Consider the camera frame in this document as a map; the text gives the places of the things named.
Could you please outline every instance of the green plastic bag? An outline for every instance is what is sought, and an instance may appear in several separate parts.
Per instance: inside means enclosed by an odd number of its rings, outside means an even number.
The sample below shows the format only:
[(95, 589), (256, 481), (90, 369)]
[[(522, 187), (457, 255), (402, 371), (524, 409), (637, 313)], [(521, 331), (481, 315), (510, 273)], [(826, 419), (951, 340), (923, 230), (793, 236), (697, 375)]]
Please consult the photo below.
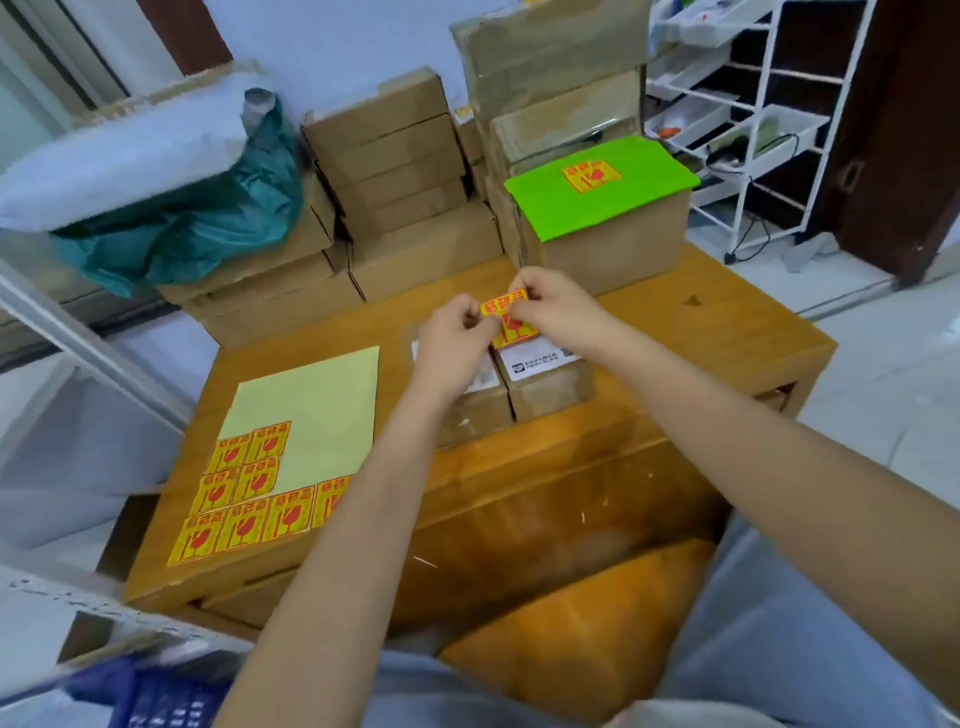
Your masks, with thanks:
[(545, 243), (699, 183), (658, 142), (625, 136), (547, 162), (504, 185)]
[(189, 283), (282, 241), (303, 207), (300, 159), (277, 98), (222, 175), (50, 233), (63, 258), (111, 293)]

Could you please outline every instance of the left arm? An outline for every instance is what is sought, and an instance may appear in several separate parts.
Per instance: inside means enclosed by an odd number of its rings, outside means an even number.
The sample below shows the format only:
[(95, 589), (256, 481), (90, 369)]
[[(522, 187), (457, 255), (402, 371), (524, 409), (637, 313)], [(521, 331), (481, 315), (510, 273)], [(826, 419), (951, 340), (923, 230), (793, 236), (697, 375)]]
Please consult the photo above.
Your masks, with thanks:
[(410, 385), (264, 627), (217, 728), (360, 724), (440, 424), (498, 327), (458, 296), (421, 328)]

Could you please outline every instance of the light yellow paper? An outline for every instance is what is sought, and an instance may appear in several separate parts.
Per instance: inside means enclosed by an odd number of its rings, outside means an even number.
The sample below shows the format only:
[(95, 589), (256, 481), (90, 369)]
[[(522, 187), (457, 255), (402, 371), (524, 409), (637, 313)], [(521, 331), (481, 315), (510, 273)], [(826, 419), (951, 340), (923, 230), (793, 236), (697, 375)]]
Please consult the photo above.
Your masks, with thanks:
[(271, 495), (353, 475), (373, 444), (379, 358), (371, 347), (245, 381), (217, 439), (293, 423)]

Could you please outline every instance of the green paper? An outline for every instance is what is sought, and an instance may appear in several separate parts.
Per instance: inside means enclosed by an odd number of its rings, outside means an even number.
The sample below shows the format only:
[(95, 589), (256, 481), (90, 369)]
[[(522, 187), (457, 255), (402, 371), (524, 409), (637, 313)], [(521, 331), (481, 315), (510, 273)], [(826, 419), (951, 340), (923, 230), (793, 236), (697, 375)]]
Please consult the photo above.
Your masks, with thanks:
[[(603, 160), (621, 179), (579, 192), (564, 169)], [(656, 141), (625, 136), (555, 159), (505, 182), (541, 242), (590, 228), (700, 183)]]
[(245, 381), (217, 439), (292, 423), (271, 495), (353, 475), (373, 445), (379, 358), (371, 347)]

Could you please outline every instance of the hand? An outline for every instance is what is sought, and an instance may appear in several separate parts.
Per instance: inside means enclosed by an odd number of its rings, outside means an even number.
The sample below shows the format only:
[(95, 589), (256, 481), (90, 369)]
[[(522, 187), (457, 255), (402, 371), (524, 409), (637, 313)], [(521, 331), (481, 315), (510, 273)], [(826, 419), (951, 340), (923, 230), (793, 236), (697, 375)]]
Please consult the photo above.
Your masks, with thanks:
[(600, 358), (620, 324), (583, 288), (559, 271), (523, 268), (511, 291), (526, 288), (530, 301), (518, 299), (509, 309), (512, 318), (537, 327), (554, 344), (586, 359)]
[(445, 412), (477, 376), (499, 331), (499, 317), (481, 316), (480, 304), (466, 293), (451, 299), (420, 327), (410, 389)]

